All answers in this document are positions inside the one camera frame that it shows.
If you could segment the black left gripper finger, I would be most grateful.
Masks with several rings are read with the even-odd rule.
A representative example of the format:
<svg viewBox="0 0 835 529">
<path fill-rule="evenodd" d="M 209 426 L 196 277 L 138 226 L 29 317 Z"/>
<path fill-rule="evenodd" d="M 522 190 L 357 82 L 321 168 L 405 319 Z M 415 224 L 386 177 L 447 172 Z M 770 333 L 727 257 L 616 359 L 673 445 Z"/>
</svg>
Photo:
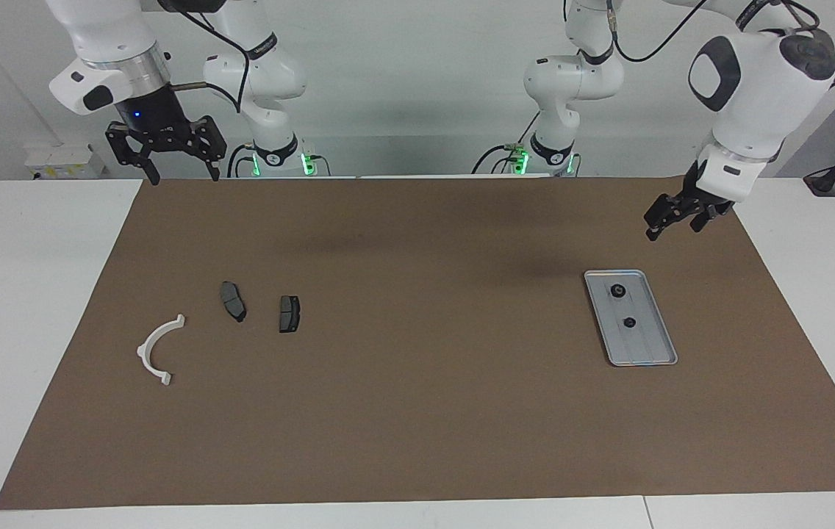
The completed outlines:
<svg viewBox="0 0 835 529">
<path fill-rule="evenodd" d="M 691 230 L 701 232 L 711 221 L 721 215 L 726 215 L 731 210 L 731 205 L 704 205 L 703 210 L 690 221 Z"/>
<path fill-rule="evenodd" d="M 684 198 L 683 195 L 661 194 L 644 214 L 644 221 L 648 226 L 646 237 L 652 242 L 657 241 L 666 228 L 683 220 L 690 212 L 691 200 L 688 198 Z"/>
</svg>

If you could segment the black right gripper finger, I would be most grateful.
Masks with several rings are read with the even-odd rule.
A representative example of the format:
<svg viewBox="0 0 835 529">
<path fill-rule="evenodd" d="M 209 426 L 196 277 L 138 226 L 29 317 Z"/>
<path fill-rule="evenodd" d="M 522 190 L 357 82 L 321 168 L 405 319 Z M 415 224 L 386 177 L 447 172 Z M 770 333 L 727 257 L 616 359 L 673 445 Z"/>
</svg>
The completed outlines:
<svg viewBox="0 0 835 529">
<path fill-rule="evenodd" d="M 220 161 L 225 159 L 227 143 L 217 123 L 210 116 L 203 116 L 193 123 L 193 136 L 197 157 L 205 164 L 209 177 L 219 181 Z"/>
<path fill-rule="evenodd" d="M 144 141 L 139 150 L 135 150 L 129 140 L 133 137 L 132 130 L 125 123 L 111 121 L 106 129 L 107 141 L 110 144 L 116 161 L 121 165 L 132 165 L 144 171 L 146 178 L 151 185 L 158 185 L 161 181 L 161 174 L 156 165 L 150 160 L 152 148 Z"/>
</svg>

